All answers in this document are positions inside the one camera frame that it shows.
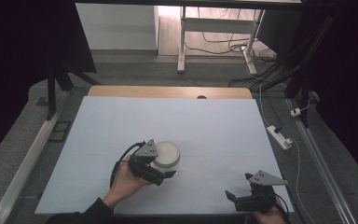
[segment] table surface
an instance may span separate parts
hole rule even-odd
[[[120,148],[150,138],[181,148],[178,174],[121,203],[117,214],[237,214],[225,189],[248,195],[244,174],[258,170],[281,177],[247,89],[95,86],[83,99],[36,213],[85,211],[108,190],[106,174]],[[285,187],[274,188],[290,202]]]
[[[158,87],[158,86],[93,86],[89,96],[147,97],[147,98],[197,98],[252,99],[245,88],[210,87]]]

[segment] metal rod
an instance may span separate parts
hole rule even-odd
[[[289,109],[294,109],[296,107],[294,106],[295,103],[293,101],[293,99],[286,99],[286,103]],[[318,145],[313,139],[310,129],[306,128],[305,125],[298,118],[296,118],[296,125],[307,145],[310,155],[313,158],[313,162],[315,163],[315,166],[319,171],[322,181],[324,182],[324,186],[327,188],[327,191],[329,192],[331,199],[336,206],[338,215],[341,217],[342,223],[357,223],[354,215],[352,214],[352,210],[348,206],[348,203],[345,200],[345,197],[336,182],[336,179],[331,174],[330,169],[328,168],[327,163],[324,160],[324,156],[321,153],[321,150],[318,148]]]
[[[28,150],[27,155],[21,163],[21,166],[17,173],[14,175],[13,180],[5,192],[5,195],[2,197],[0,202],[0,224],[6,222],[8,216],[11,213],[11,210],[14,207],[19,195],[22,191],[22,188],[25,185],[25,182],[28,179],[28,176],[34,169],[34,165],[36,164],[37,159],[39,158],[40,153],[42,152],[43,147],[48,141],[48,136],[51,133],[55,123],[57,122],[58,117],[62,112],[62,108],[66,102],[66,99],[69,95],[69,92],[63,91],[58,103],[57,110],[54,113],[51,120],[46,120],[39,133],[37,134],[34,142],[31,144],[30,149]]]

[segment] sleeve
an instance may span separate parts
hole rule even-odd
[[[46,224],[106,224],[113,211],[98,198],[84,213],[58,214],[48,219]]]

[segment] human hand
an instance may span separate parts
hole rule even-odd
[[[277,198],[277,204],[281,206],[281,201]],[[261,213],[258,211],[252,212],[252,216],[255,217],[259,224],[284,224],[284,218],[282,213],[276,208],[272,207],[267,213]]]
[[[132,175],[129,165],[125,162],[129,161],[130,157],[130,154],[127,155],[126,158],[124,158],[124,160],[118,166],[112,188],[103,198],[103,202],[110,209],[113,209],[116,204],[118,204],[122,200],[129,198],[141,187],[151,184],[146,180],[137,178]]]

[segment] power strip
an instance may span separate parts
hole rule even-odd
[[[284,138],[283,135],[281,133],[275,133],[275,126],[271,125],[269,127],[267,127],[267,131],[268,133],[275,139],[275,142],[278,143],[278,145],[283,149],[283,150],[287,150],[290,147],[292,147],[292,139],[290,138]]]

